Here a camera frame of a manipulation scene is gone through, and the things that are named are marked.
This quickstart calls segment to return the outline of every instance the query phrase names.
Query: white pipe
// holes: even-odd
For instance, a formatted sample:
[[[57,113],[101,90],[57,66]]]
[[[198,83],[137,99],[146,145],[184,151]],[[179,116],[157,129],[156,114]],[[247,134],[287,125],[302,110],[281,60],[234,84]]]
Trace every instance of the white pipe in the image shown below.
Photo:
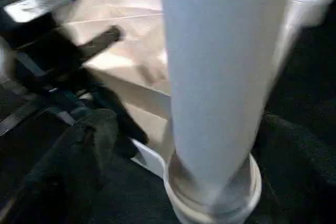
[[[285,4],[163,0],[176,145],[165,184],[183,223],[228,223],[224,213],[251,210],[259,176],[248,155]]]

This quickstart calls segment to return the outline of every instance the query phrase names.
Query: black fabric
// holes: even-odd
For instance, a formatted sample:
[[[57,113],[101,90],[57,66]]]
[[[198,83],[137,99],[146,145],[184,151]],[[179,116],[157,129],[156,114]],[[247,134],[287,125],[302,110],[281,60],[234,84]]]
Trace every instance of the black fabric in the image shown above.
[[[89,224],[179,223],[161,178],[119,156],[110,160],[106,176]]]
[[[55,116],[43,113],[0,136],[0,209],[67,126]]]
[[[24,179],[4,223],[84,223],[103,185],[117,133],[112,111],[83,116]]]
[[[289,223],[330,223],[336,204],[336,5],[304,28],[270,94],[254,146]]]

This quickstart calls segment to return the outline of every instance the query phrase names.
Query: black strap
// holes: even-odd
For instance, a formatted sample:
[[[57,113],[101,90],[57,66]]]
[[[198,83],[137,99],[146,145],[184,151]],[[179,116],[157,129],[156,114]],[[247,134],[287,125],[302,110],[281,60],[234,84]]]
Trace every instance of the black strap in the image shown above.
[[[43,99],[36,97],[31,101],[28,101],[23,106],[18,108],[8,117],[0,122],[0,136],[6,134],[12,130],[20,122],[28,118],[33,113],[37,112],[44,105]]]

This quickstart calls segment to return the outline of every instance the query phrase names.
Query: white cylinder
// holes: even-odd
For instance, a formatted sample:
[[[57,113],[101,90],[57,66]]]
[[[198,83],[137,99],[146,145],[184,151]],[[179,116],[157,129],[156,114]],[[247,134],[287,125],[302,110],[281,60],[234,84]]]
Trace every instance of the white cylinder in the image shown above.
[[[232,210],[218,206],[255,140],[286,1],[163,0],[178,160],[166,181],[191,208]]]

